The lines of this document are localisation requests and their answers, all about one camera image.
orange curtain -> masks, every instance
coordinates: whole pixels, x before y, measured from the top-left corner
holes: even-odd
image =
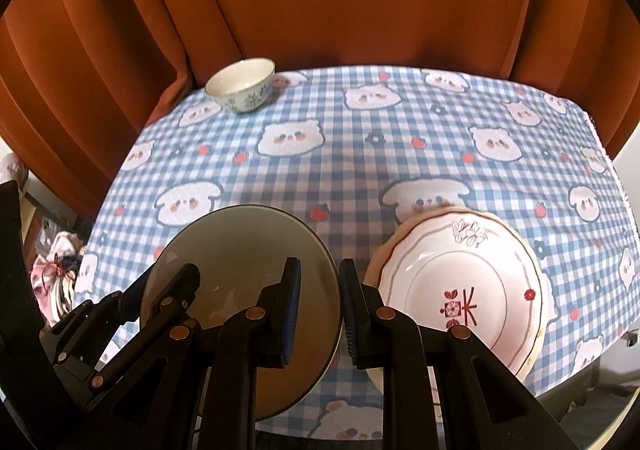
[[[640,26],[624,0],[13,0],[0,135],[94,216],[145,123],[241,58],[280,70],[431,66],[570,98],[613,156],[640,118]]]

bowl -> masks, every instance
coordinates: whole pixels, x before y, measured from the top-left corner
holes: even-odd
[[[204,91],[225,109],[251,112],[271,96],[276,64],[268,58],[241,60],[214,74]]]

beige plate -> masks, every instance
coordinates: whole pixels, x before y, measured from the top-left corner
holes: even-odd
[[[288,256],[302,265],[300,305],[289,365],[258,369],[256,417],[275,416],[302,400],[321,379],[338,345],[342,305],[333,259],[316,234],[276,208],[239,205],[190,224],[164,249],[149,276],[140,325],[151,302],[186,262],[200,270],[188,309],[203,328],[255,305],[263,287],[280,281]]]
[[[468,326],[523,380],[544,342],[550,285],[529,245],[491,214],[429,210],[375,253],[364,282],[418,324]],[[382,388],[382,372],[369,373]],[[439,404],[430,369],[434,404]]]

cartoon bear print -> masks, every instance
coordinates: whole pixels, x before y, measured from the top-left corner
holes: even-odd
[[[283,72],[273,75],[271,85],[274,89],[286,89],[288,87],[298,87],[306,82],[306,76],[296,72]]]
[[[400,103],[400,96],[382,84],[365,85],[347,89],[344,102],[352,110],[376,110]]]
[[[544,95],[545,103],[551,107],[558,114],[566,114],[566,106],[564,101],[560,98],[553,96],[552,94],[545,93]]]
[[[222,189],[209,181],[196,181],[175,186],[156,201],[158,222],[164,226],[186,226],[213,210],[213,200]]]
[[[469,188],[455,179],[414,179],[399,181],[381,192],[380,202],[395,208],[396,220],[402,223],[414,214],[436,206],[465,206],[462,196]]]
[[[264,128],[258,142],[263,156],[299,156],[324,145],[318,120],[272,123]]]
[[[593,170],[598,174],[603,174],[604,171],[607,169],[607,166],[600,159],[600,156],[596,154],[596,151],[592,148],[586,148],[586,147],[583,147],[580,150],[582,151],[582,154],[584,155],[584,157],[587,159],[587,162],[589,163],[589,168],[591,168],[591,170]]]
[[[469,88],[469,84],[462,76],[449,71],[429,70],[424,81],[430,86],[454,93],[463,93]]]
[[[203,122],[207,118],[215,116],[220,112],[220,110],[222,110],[222,107],[212,100],[189,107],[183,112],[180,122],[178,122],[178,126],[190,126]]]
[[[569,205],[575,208],[583,221],[591,223],[600,216],[600,204],[591,188],[575,186],[569,191]]]
[[[595,361],[602,354],[603,346],[604,336],[602,335],[590,340],[580,340],[575,347],[574,369],[571,371],[571,376]]]
[[[151,158],[155,144],[156,140],[151,140],[134,145],[129,151],[127,159],[124,160],[124,163],[120,167],[120,170],[128,172],[145,164]]]
[[[382,409],[353,406],[344,400],[331,401],[309,437],[344,441],[382,439]]]
[[[618,275],[620,276],[620,280],[622,280],[622,284],[625,285],[625,291],[629,291],[631,281],[636,276],[636,264],[634,263],[634,257],[629,248],[625,248],[622,251]]]
[[[532,109],[529,109],[522,101],[517,103],[506,102],[503,105],[516,123],[524,126],[536,126],[540,123],[540,116]]]
[[[469,128],[476,150],[481,156],[496,161],[516,161],[522,157],[520,147],[503,128]]]
[[[87,253],[82,258],[78,277],[76,277],[76,293],[94,292],[95,270],[98,268],[98,256]]]

tablecloth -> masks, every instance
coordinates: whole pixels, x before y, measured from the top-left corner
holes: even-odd
[[[532,87],[391,66],[283,73],[267,105],[233,114],[202,90],[148,126],[104,201],[76,300],[125,289],[194,219],[260,203],[309,224],[364,273],[399,221],[449,202],[489,211],[528,241],[554,314],[526,386],[541,394],[640,314],[638,230],[588,115]],[[123,326],[122,347],[137,324]],[[344,340],[314,390],[258,429],[380,438],[382,395]]]

